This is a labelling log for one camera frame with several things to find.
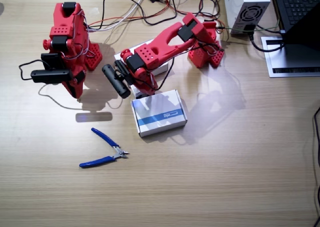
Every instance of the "power supply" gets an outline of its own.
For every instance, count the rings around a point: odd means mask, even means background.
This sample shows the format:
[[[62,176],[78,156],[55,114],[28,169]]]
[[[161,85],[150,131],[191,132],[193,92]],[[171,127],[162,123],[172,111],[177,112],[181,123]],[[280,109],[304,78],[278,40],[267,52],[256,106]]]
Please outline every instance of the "power supply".
[[[224,0],[231,34],[254,30],[270,0]]]

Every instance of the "pliers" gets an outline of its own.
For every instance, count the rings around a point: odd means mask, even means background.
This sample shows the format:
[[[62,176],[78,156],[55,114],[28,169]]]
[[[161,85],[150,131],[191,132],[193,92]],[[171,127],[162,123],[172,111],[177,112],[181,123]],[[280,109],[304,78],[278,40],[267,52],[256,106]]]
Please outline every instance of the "pliers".
[[[114,156],[107,156],[104,158],[100,158],[97,160],[85,162],[79,164],[81,168],[89,168],[89,167],[94,167],[94,166],[99,166],[103,165],[109,162],[116,161],[117,158],[122,157],[122,158],[128,158],[126,155],[129,154],[127,151],[123,151],[118,144],[116,144],[112,139],[110,139],[107,135],[102,133],[101,131],[97,130],[96,128],[91,128],[91,130],[96,133],[98,136],[100,136],[102,139],[104,139],[114,150],[116,151],[116,154]]]

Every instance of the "red robotic arm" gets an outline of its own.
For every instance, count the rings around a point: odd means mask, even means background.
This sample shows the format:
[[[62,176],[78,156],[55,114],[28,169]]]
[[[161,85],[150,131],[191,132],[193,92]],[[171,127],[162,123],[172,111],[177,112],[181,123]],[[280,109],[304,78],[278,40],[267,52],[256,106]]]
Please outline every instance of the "red robotic arm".
[[[50,39],[43,41],[49,53],[41,54],[45,70],[34,70],[31,77],[36,83],[62,83],[68,92],[79,98],[83,92],[87,69],[93,71],[102,60],[97,43],[89,40],[85,13],[79,3],[57,3],[53,13],[54,26]]]
[[[188,13],[182,21],[184,24],[177,22],[163,30],[151,43],[137,47],[134,54],[129,49],[123,50],[120,54],[123,62],[115,62],[120,75],[110,65],[102,68],[119,95],[123,98],[129,96],[128,92],[121,90],[124,87],[118,81],[122,80],[129,85],[134,84],[142,93],[153,95],[158,84],[151,71],[187,50],[189,59],[197,68],[202,68],[207,62],[213,67],[219,65],[224,51],[216,40],[216,22],[201,23],[192,13]],[[184,43],[169,45],[176,36]]]

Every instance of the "blue label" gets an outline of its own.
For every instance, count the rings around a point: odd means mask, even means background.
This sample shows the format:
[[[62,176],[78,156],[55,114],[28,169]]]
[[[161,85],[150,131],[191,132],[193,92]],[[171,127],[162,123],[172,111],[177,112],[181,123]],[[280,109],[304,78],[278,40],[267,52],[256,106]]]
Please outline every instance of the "blue label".
[[[184,114],[184,112],[182,111],[182,109],[178,108],[178,109],[171,110],[168,112],[164,112],[164,113],[156,114],[156,115],[149,116],[146,118],[138,119],[138,124],[139,124],[139,126],[143,126],[143,125],[147,125],[147,124],[150,124],[153,122],[162,121],[165,119],[170,119],[172,117],[182,116],[183,114]]]

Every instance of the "fan grille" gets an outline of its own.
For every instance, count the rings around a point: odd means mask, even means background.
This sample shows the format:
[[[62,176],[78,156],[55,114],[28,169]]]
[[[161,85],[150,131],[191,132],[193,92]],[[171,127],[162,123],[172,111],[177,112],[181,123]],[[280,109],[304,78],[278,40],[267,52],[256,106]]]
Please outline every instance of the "fan grille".
[[[254,21],[262,15],[262,12],[263,9],[258,5],[249,6],[241,12],[240,18],[245,22]]]

